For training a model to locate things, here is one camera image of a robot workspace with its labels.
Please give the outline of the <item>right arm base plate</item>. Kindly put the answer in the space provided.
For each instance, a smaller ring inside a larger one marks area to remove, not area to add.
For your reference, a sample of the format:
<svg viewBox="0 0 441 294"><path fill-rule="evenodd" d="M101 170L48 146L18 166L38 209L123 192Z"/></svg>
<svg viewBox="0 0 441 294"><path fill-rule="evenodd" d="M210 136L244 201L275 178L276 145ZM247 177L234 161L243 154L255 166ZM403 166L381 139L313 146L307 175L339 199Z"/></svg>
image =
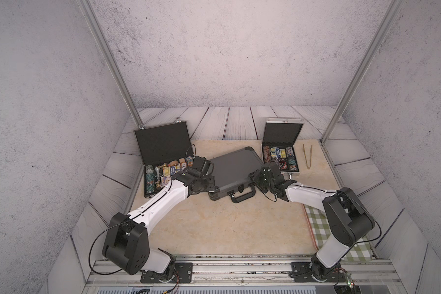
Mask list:
<svg viewBox="0 0 441 294"><path fill-rule="evenodd" d="M347 282L345 270L338 263L332 268L326 268L318 263L292 262L289 277L294 282Z"/></svg>

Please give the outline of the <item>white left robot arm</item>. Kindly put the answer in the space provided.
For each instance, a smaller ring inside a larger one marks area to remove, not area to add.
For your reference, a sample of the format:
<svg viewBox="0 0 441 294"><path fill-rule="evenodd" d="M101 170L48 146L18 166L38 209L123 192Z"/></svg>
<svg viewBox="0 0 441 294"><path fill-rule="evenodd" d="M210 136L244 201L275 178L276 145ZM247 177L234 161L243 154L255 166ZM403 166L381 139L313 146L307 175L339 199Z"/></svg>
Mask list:
<svg viewBox="0 0 441 294"><path fill-rule="evenodd" d="M214 190L214 164L200 156L144 205L129 214L117 213L107 230L102 255L127 274L151 271L169 280L175 275L176 258L152 249L149 236L155 226L179 203L193 194Z"/></svg>

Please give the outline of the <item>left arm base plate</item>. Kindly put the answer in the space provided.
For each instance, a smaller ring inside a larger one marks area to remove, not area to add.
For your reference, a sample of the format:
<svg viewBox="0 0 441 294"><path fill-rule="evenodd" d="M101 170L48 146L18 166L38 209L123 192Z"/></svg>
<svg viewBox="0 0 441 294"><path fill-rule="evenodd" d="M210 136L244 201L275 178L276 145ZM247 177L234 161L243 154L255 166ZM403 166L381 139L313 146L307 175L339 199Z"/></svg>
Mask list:
<svg viewBox="0 0 441 294"><path fill-rule="evenodd" d="M142 284L189 284L192 282L193 263L175 262L162 272L143 270L140 278Z"/></svg>

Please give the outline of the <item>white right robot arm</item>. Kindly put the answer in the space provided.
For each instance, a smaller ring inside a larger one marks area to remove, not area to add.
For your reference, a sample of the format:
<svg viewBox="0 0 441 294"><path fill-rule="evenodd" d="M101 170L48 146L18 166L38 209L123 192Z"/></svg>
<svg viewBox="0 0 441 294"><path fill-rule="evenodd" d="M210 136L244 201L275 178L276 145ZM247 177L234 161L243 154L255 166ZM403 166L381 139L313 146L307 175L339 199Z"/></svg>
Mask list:
<svg viewBox="0 0 441 294"><path fill-rule="evenodd" d="M276 198L301 203L325 214L331 235L311 258L310 267L315 276L327 274L337 266L377 225L355 192L347 187L324 190L287 180L274 162L263 164L249 177L263 193L270 192Z"/></svg>

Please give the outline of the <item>small silver poker case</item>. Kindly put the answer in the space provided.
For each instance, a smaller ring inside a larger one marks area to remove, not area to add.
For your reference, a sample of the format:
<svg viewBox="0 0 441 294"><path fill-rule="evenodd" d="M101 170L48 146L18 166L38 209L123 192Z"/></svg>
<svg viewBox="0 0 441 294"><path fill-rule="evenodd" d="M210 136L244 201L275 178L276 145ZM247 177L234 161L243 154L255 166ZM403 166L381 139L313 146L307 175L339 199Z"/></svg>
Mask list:
<svg viewBox="0 0 441 294"><path fill-rule="evenodd" d="M304 122L295 118L268 118L262 137L263 162L274 162L282 173L299 173L294 144Z"/></svg>

